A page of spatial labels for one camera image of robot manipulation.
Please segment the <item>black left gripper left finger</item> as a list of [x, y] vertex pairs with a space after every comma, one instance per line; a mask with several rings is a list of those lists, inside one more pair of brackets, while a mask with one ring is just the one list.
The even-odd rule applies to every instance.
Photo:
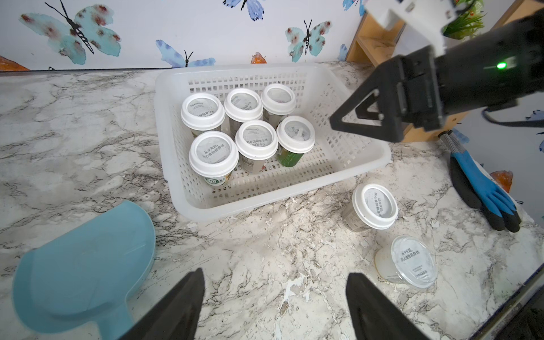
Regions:
[[194, 339], [205, 295], [201, 268], [187, 273], [122, 339]]

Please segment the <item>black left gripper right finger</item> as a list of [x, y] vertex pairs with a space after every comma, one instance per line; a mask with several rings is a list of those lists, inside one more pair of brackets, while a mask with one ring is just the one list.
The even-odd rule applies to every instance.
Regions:
[[350, 273], [346, 296], [357, 339], [426, 339], [362, 273]]

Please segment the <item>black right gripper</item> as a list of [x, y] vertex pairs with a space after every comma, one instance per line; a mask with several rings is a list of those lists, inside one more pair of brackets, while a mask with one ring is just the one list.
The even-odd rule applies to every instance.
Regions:
[[404, 123], [426, 131], [446, 116], [497, 111], [543, 91], [543, 11], [457, 45], [440, 57], [427, 46], [380, 65], [330, 117], [335, 131], [390, 143]]

